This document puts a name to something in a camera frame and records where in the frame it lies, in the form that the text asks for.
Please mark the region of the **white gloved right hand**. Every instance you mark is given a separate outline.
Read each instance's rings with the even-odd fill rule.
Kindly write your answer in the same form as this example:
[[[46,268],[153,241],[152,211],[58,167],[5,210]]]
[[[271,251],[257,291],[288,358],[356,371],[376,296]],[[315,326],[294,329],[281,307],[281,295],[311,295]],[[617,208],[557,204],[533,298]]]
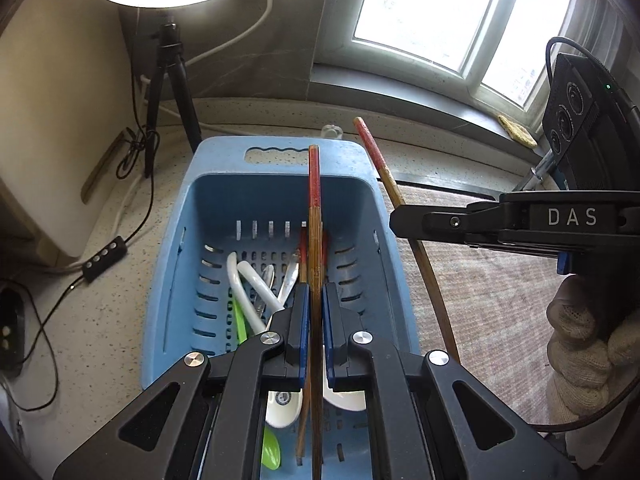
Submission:
[[[639,373],[639,289],[574,274],[547,318],[550,422],[569,424],[608,406]]]

